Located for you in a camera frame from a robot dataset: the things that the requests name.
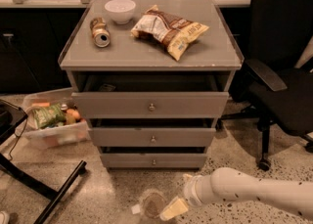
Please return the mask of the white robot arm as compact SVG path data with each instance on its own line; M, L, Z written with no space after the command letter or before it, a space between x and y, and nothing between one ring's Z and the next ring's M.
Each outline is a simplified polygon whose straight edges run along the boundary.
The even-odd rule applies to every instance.
M256 178L239 170L221 167L208 175L185 175L183 197L175 197L161 212L167 221L187 212L223 202L263 202L293 215L313 219L313 183Z

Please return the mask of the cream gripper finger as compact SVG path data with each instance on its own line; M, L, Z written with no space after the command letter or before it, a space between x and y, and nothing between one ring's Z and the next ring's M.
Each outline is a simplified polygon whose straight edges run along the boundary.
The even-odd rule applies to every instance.
M187 212L188 210L188 202L184 198L175 197L160 213L159 218L162 221L167 221Z

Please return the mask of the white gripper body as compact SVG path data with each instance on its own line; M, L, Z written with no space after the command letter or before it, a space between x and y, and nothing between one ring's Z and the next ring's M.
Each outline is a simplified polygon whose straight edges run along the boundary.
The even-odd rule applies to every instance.
M184 174L183 179L183 196L187 204L191 207L203 206L203 202L199 198L196 190L197 182L201 179L201 175L192 176L190 174Z

